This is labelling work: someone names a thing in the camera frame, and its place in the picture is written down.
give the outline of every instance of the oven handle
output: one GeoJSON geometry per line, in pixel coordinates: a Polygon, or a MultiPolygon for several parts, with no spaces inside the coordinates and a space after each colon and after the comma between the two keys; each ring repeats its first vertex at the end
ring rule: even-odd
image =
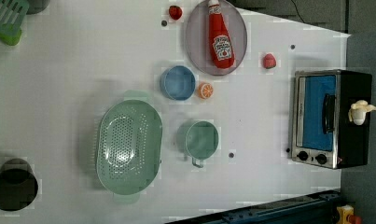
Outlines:
{"type": "Polygon", "coordinates": [[[334,95],[325,94],[324,104],[322,106],[322,127],[324,134],[332,133],[335,130],[334,114],[335,114],[335,99],[334,95]]]}

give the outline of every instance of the blue bowl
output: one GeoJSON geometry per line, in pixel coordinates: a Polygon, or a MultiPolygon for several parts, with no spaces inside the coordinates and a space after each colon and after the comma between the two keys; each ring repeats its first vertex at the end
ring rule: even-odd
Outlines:
{"type": "Polygon", "coordinates": [[[196,89],[196,78],[185,66],[175,66],[165,71],[161,76],[160,89],[166,97],[184,101],[196,89]]]}

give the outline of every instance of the white table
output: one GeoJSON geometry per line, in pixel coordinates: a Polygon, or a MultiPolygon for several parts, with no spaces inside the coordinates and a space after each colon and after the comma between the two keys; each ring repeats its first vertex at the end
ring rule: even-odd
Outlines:
{"type": "Polygon", "coordinates": [[[24,158],[40,185],[28,208],[0,211],[0,224],[162,223],[340,187],[340,171],[295,163],[285,149],[295,71],[344,68],[348,35],[241,10],[244,61],[234,73],[212,77],[191,64],[181,42],[182,21],[198,2],[52,1],[26,17],[17,47],[0,42],[0,165],[24,158]],[[161,27],[174,4],[183,18],[161,27]],[[260,65],[267,52],[278,62],[269,71],[260,65]],[[212,82],[215,95],[164,98],[160,75],[176,64],[212,82]],[[101,117],[129,89],[154,92],[162,165],[137,203],[122,204],[101,186],[93,156],[101,117]],[[203,169],[174,145],[187,119],[210,119],[221,132],[203,169]]]}

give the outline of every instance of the green cup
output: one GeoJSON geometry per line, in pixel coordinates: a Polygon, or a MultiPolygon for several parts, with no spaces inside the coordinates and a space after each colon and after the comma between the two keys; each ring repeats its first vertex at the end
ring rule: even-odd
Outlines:
{"type": "Polygon", "coordinates": [[[177,143],[192,158],[192,164],[202,168],[203,161],[216,152],[219,135],[214,124],[190,120],[179,128],[177,143]]]}

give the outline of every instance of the oven knob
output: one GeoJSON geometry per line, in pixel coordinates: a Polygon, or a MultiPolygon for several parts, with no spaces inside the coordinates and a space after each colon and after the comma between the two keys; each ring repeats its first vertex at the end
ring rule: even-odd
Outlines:
{"type": "Polygon", "coordinates": [[[299,154],[298,154],[298,157],[301,161],[307,161],[307,159],[309,158],[309,154],[307,154],[307,152],[305,151],[301,151],[299,154]]]}
{"type": "Polygon", "coordinates": [[[324,154],[319,154],[315,159],[318,161],[319,164],[323,165],[327,163],[327,157],[324,154]]]}

